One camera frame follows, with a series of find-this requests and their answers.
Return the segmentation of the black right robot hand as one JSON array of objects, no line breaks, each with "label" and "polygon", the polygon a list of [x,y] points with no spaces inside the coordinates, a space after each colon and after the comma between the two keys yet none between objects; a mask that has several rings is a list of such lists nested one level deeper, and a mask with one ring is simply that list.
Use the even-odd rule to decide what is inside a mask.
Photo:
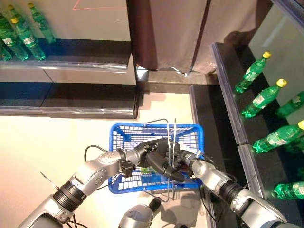
[{"label": "black right robot hand", "polygon": [[167,152],[167,155],[170,156],[170,162],[174,171],[185,172],[188,176],[192,176],[193,172],[185,162],[185,155],[187,153],[189,152],[181,150],[179,146],[175,146],[174,149],[171,149],[170,153]]}]

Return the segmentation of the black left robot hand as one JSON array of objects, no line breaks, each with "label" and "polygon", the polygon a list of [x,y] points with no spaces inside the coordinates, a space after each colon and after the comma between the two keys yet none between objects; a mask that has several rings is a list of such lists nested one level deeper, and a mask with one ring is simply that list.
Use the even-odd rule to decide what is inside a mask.
[{"label": "black left robot hand", "polygon": [[142,168],[152,167],[159,174],[171,180],[184,182],[184,175],[173,170],[170,156],[167,155],[167,152],[170,153],[171,149],[174,149],[175,146],[180,147],[177,142],[171,139],[168,140],[167,138],[140,143],[134,148],[141,155],[139,166]]}]

